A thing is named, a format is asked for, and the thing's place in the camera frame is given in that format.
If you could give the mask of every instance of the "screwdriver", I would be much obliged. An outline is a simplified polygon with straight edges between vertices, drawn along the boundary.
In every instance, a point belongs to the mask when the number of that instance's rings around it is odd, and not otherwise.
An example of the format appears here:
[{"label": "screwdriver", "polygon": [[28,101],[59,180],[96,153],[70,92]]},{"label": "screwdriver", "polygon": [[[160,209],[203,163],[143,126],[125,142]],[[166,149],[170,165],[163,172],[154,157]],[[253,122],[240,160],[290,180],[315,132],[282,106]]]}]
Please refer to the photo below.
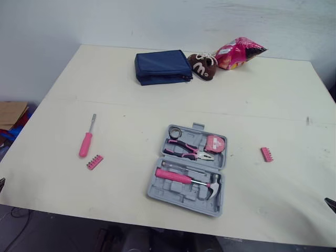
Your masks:
[{"label": "screwdriver", "polygon": [[89,132],[85,133],[85,137],[83,139],[82,145],[81,145],[80,150],[79,150],[79,156],[81,156],[82,158],[87,156],[87,154],[89,152],[91,138],[92,138],[92,127],[93,127],[93,123],[94,123],[95,120],[96,120],[96,114],[93,114],[93,117],[92,117],[92,120],[91,120],[90,130],[89,130]]}]

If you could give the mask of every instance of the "gray tool case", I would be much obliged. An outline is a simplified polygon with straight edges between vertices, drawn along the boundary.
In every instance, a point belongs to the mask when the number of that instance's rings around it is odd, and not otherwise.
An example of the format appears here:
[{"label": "gray tool case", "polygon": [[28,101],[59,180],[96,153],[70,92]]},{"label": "gray tool case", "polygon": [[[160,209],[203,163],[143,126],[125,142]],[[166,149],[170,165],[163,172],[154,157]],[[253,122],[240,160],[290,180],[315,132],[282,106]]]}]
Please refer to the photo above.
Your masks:
[{"label": "gray tool case", "polygon": [[[188,158],[166,154],[163,152],[166,148],[178,153],[188,153],[188,150],[185,148],[168,143],[171,139],[169,135],[171,128],[179,128],[182,135],[178,140],[196,146],[199,151],[204,151],[209,135],[216,135],[222,138],[225,142],[225,149],[221,153],[209,153],[214,156],[213,161],[202,159],[190,160]],[[161,148],[163,157],[159,158],[156,162],[147,194],[149,197],[157,200],[169,202],[202,214],[219,217],[223,212],[224,199],[224,176],[221,175],[220,170],[225,166],[227,139],[222,135],[204,132],[203,129],[204,125],[198,123],[194,123],[193,128],[169,125]],[[217,182],[219,184],[218,192],[211,199],[208,199],[212,190],[206,185],[194,183],[183,184],[181,182],[156,177],[156,169],[187,175],[193,180],[203,183],[214,183],[214,177],[217,176]]]}]

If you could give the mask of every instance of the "pink bit holder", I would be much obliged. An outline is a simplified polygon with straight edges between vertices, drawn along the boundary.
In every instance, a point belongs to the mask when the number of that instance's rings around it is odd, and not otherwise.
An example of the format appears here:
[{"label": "pink bit holder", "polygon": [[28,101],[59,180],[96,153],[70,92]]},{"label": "pink bit holder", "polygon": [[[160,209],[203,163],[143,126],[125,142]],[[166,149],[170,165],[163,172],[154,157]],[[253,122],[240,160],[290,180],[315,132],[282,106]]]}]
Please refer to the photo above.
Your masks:
[{"label": "pink bit holder", "polygon": [[96,155],[86,166],[89,170],[93,170],[103,159],[101,155]]},{"label": "pink bit holder", "polygon": [[269,149],[266,147],[261,148],[262,155],[264,156],[265,162],[272,162],[272,154],[270,153]]}]

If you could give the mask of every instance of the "black cable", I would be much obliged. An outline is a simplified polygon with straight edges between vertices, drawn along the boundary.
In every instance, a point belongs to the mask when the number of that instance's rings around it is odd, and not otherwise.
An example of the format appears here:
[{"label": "black cable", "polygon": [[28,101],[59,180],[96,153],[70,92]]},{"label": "black cable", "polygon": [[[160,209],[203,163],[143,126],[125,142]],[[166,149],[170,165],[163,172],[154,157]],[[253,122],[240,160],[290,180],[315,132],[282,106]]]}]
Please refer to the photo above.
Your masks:
[{"label": "black cable", "polygon": [[[13,212],[14,212],[14,209],[15,209],[15,208],[16,208],[16,207],[13,207],[12,210],[10,211],[10,213],[11,213],[10,215],[11,215],[12,217],[14,217],[14,218],[21,218],[21,217],[25,217],[25,216],[27,216],[27,215],[14,215]],[[6,247],[6,249],[4,250],[4,252],[8,252],[8,251],[11,249],[12,245],[14,244],[14,242],[20,237],[20,235],[21,235],[21,234],[23,233],[23,231],[26,229],[26,227],[27,227],[28,224],[29,224],[29,221],[30,221],[30,215],[31,215],[32,211],[33,211],[33,210],[28,210],[28,217],[27,217],[27,221],[26,221],[25,225],[24,225],[23,228],[21,229],[20,233],[18,233],[18,235],[14,238],[14,240],[12,240],[11,243]]]},{"label": "black cable", "polygon": [[14,215],[14,213],[18,213],[22,208],[18,208],[16,211],[14,211],[17,207],[13,207],[12,210],[10,210],[10,215],[13,218],[21,218],[21,217],[26,217],[28,216],[29,212],[27,214],[24,215]]}]

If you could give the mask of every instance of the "brown plush toy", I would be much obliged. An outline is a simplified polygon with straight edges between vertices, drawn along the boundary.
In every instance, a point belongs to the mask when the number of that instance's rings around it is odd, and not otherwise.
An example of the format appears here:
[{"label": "brown plush toy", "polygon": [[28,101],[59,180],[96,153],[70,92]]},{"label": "brown plush toy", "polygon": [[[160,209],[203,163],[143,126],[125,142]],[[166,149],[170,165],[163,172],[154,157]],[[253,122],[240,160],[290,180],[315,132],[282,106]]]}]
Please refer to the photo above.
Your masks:
[{"label": "brown plush toy", "polygon": [[203,80],[212,80],[217,69],[217,60],[210,54],[191,54],[188,57],[193,72]]}]

